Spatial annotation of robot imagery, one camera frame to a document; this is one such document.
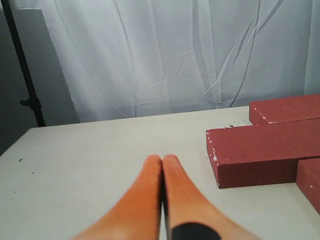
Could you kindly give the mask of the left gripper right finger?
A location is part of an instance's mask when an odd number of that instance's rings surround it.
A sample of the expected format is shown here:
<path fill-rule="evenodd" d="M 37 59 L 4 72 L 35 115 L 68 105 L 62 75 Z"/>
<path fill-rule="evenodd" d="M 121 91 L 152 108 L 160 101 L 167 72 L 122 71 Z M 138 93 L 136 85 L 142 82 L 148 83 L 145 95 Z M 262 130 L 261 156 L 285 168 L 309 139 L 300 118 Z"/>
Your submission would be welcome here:
<path fill-rule="evenodd" d="M 164 213 L 168 240 L 256 240 L 225 216 L 191 181 L 177 156 L 162 160 Z"/>

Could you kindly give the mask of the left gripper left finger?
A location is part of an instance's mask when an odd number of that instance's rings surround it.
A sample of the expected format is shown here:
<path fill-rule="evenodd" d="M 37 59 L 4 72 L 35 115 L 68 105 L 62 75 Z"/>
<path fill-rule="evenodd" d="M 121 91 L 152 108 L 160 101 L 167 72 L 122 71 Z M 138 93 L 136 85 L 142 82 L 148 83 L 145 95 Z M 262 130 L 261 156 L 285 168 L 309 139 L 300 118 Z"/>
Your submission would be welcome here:
<path fill-rule="evenodd" d="M 162 159 L 149 155 L 121 199 L 75 240 L 157 240 L 161 225 Z"/>

